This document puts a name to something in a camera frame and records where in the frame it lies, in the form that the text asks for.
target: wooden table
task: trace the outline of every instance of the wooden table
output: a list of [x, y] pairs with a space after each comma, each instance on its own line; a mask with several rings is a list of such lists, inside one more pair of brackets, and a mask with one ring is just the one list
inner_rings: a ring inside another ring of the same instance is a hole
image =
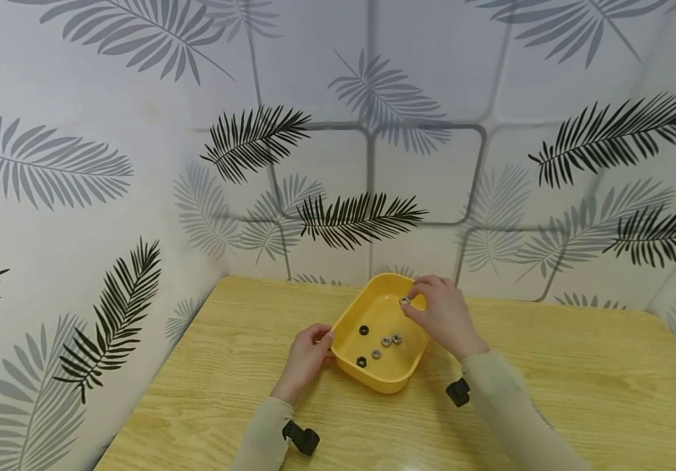
[[[358, 288], [228, 277], [121, 429], [99, 471], [227, 470], [294, 334], [331, 323]], [[655, 316], [470, 299], [478, 329], [520, 368], [543, 415], [595, 470], [676, 471], [676, 340]], [[458, 366], [430, 344], [393, 396], [329, 369], [296, 417], [322, 441], [283, 470], [512, 470], [445, 387]]]

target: person's left hand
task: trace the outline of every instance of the person's left hand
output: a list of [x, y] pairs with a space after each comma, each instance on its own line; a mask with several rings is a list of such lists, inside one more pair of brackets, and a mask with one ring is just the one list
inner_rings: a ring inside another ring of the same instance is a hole
[[299, 332], [288, 353], [286, 366], [270, 396], [295, 406], [301, 393], [309, 386], [320, 367], [334, 360], [330, 351], [333, 332], [330, 326], [313, 324]]

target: person's right hand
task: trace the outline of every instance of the person's right hand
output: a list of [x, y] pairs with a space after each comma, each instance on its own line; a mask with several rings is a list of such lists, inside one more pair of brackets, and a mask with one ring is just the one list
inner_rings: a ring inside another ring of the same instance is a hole
[[427, 309], [419, 311], [411, 304], [402, 304], [403, 313], [456, 357], [456, 360], [460, 362], [464, 358], [490, 350], [475, 330], [463, 293], [450, 279], [435, 275], [419, 277], [415, 279], [407, 297], [413, 299], [418, 294], [427, 299]]

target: hand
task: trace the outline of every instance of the hand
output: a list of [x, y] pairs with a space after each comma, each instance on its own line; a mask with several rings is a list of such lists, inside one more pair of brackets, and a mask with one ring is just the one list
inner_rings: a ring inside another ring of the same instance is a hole
[[402, 304], [401, 309], [412, 321], [440, 343], [459, 362], [477, 353], [486, 353], [490, 346], [479, 336], [469, 316], [464, 295], [450, 279], [426, 275], [415, 279], [407, 294], [413, 299], [423, 294], [427, 310], [419, 311], [411, 304]]
[[320, 367], [335, 360], [330, 346], [333, 332], [330, 326], [313, 324], [299, 332], [288, 353], [286, 366], [270, 396], [296, 406], [301, 393], [309, 386]]

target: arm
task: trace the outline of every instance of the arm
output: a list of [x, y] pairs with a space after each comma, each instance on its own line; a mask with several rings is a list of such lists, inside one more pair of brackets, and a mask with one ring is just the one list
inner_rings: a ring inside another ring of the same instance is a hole
[[270, 397], [259, 406], [244, 432], [229, 471], [277, 471], [283, 464], [288, 443], [283, 427], [294, 418], [294, 406], [324, 363], [334, 359], [330, 352], [330, 326], [314, 324], [294, 339], [288, 360]]
[[461, 362], [477, 416], [523, 471], [590, 471], [534, 408], [521, 376], [477, 334], [464, 298], [447, 278], [419, 277], [407, 297], [423, 294], [427, 310], [403, 312]]

